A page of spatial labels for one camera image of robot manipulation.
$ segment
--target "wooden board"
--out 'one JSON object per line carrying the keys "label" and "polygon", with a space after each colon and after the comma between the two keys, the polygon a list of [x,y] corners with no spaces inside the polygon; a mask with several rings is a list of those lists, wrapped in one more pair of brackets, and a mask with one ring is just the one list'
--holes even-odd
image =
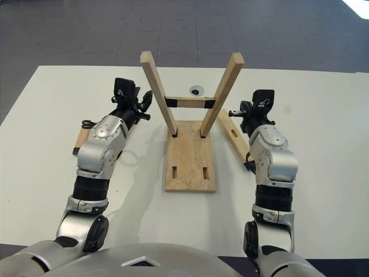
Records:
{"label": "wooden board", "polygon": [[166,192],[215,192],[210,135],[200,137],[202,121],[177,121],[178,136],[168,131]]}
{"label": "wooden board", "polygon": [[228,116],[227,111],[223,108],[220,110],[217,120],[223,129],[223,132],[227,136],[227,139],[232,144],[240,161],[242,163],[246,163],[246,154],[250,152],[250,147],[245,141],[247,134],[241,134],[238,131],[233,120]]}
{"label": "wooden board", "polygon": [[90,135],[90,131],[91,131],[91,129],[81,128],[80,134],[78,135],[76,144],[73,148],[73,152],[72,152],[73,156],[78,155],[78,152],[79,152],[81,146],[83,145],[83,143],[85,143],[87,141],[88,136]]}

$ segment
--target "wooden plank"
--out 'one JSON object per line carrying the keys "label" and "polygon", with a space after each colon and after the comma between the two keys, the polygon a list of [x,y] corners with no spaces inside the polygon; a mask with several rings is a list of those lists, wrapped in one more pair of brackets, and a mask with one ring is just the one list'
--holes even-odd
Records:
{"label": "wooden plank", "polygon": [[78,155],[78,152],[79,152],[81,146],[83,145],[83,143],[85,143],[87,141],[88,136],[90,135],[90,131],[91,131],[91,129],[81,128],[80,133],[79,133],[78,138],[77,138],[77,141],[76,141],[76,144],[73,148],[73,156]]}
{"label": "wooden plank", "polygon": [[167,107],[165,102],[164,88],[161,83],[159,73],[156,69],[155,61],[150,51],[144,51],[141,53],[140,63],[146,78],[149,81],[152,92],[154,93],[157,104],[159,105],[160,111],[164,117],[164,120],[168,126],[170,133],[175,136],[177,133],[177,125],[174,120],[172,111]]}
{"label": "wooden plank", "polygon": [[212,141],[200,137],[201,121],[177,121],[178,137],[168,132],[166,192],[215,192]]}
{"label": "wooden plank", "polygon": [[219,86],[215,92],[214,97],[216,98],[215,104],[211,110],[205,115],[204,121],[201,125],[201,136],[206,137],[212,128],[218,113],[223,106],[225,99],[227,98],[233,84],[235,83],[238,74],[243,67],[244,61],[241,53],[233,53],[227,68],[220,80]]}
{"label": "wooden plank", "polygon": [[246,163],[246,154],[250,152],[250,147],[244,139],[246,134],[241,134],[238,131],[233,120],[228,116],[227,111],[223,108],[220,110],[217,120],[229,142],[232,144],[240,161],[242,163]]}
{"label": "wooden plank", "polygon": [[212,108],[215,98],[203,97],[172,97],[166,96],[165,100],[168,107],[173,108]]}

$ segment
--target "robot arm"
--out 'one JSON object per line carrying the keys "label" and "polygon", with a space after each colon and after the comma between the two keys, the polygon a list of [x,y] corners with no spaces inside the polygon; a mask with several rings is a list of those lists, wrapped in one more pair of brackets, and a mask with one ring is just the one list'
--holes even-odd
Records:
{"label": "robot arm", "polygon": [[243,249],[263,277],[323,276],[293,253],[295,214],[291,206],[298,161],[275,122],[267,118],[273,102],[273,90],[257,90],[253,104],[242,101],[240,111],[229,112],[230,117],[243,117],[241,130],[250,138],[255,160],[254,220],[246,223]]}
{"label": "robot arm", "polygon": [[2,276],[41,276],[103,246],[109,222],[102,213],[108,206],[115,161],[132,126],[141,118],[150,119],[144,112],[151,104],[152,92],[139,103],[139,90],[133,81],[115,79],[112,102],[117,107],[91,129],[78,152],[74,191],[68,197],[56,239],[40,241],[2,260]]}

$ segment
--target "black cable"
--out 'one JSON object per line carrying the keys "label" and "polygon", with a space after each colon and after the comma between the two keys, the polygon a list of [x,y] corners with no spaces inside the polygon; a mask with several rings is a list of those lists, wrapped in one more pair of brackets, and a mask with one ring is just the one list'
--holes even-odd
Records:
{"label": "black cable", "polygon": [[96,122],[91,120],[82,120],[82,128],[83,129],[92,129],[96,125]]}
{"label": "black cable", "polygon": [[251,156],[250,152],[246,154],[246,163],[244,163],[244,166],[248,171],[251,171],[252,173],[256,174],[256,164],[254,160],[248,160]]}

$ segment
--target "white table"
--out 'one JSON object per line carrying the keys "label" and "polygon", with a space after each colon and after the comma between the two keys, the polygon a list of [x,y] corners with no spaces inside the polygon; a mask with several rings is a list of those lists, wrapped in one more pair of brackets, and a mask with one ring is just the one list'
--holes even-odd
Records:
{"label": "white table", "polygon": [[[211,97],[224,69],[159,68],[167,95],[189,96],[192,85]],[[81,120],[114,109],[115,77],[149,90],[137,67],[41,66],[0,126],[0,243],[54,239],[73,191],[71,155]],[[269,118],[299,159],[293,191],[296,253],[305,258],[369,257],[369,74],[243,69],[224,107],[236,110],[256,89],[275,89]],[[132,131],[116,163],[106,215],[105,246],[172,242],[222,256],[244,256],[244,224],[252,219],[255,182],[220,127],[211,130],[217,192],[166,193],[167,128],[155,101],[152,119]],[[175,119],[205,110],[174,109]]]}

